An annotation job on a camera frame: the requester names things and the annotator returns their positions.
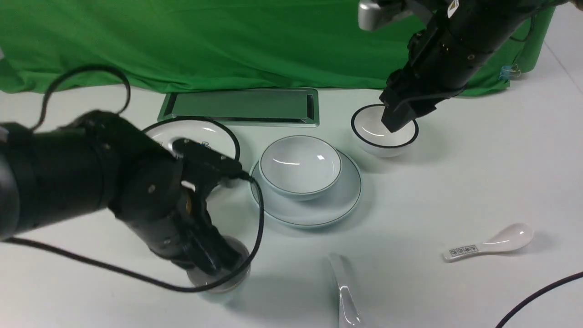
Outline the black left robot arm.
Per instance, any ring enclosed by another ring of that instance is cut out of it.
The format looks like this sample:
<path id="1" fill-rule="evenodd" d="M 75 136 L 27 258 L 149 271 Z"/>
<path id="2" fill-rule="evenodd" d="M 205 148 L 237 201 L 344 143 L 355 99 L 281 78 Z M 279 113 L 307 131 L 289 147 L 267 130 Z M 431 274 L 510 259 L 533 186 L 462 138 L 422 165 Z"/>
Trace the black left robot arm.
<path id="1" fill-rule="evenodd" d="M 1 239 L 108 208 L 162 259 L 214 276 L 242 255 L 212 225 L 206 198 L 241 164 L 194 140 L 165 148 L 110 112 L 52 132 L 1 126 Z"/>

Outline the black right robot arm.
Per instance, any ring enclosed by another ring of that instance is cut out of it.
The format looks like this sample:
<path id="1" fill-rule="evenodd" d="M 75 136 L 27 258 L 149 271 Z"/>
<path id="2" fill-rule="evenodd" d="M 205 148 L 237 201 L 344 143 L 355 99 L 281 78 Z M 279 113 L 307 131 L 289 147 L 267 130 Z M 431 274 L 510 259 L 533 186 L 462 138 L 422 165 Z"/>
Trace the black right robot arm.
<path id="1" fill-rule="evenodd" d="M 529 17 L 562 0 L 459 0 L 439 9 L 408 44 L 408 60 L 380 96 L 392 133 L 462 93 L 468 82 Z"/>

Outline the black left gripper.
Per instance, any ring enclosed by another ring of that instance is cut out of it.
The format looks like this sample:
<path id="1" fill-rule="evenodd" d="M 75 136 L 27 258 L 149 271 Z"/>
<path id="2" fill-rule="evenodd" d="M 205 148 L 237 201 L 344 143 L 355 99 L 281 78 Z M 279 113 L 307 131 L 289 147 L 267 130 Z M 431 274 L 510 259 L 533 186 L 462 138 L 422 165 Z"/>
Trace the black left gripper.
<path id="1" fill-rule="evenodd" d="M 146 160 L 111 204 L 152 253 L 185 269 L 214 275 L 239 256 L 212 224 L 207 198 L 241 176 L 239 161 L 179 138 L 166 158 Z"/>

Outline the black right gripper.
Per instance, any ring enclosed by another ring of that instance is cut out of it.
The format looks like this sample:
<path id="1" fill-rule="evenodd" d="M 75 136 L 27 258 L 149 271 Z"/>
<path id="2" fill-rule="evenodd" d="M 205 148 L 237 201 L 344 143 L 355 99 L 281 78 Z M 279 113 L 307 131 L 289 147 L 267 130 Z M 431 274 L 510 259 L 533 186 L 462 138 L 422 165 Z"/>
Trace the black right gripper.
<path id="1" fill-rule="evenodd" d="M 379 96 L 384 105 L 381 122 L 389 132 L 395 133 L 410 121 L 433 112 L 439 102 L 455 95 L 455 89 L 426 83 L 407 69 L 398 69 L 389 75 Z"/>

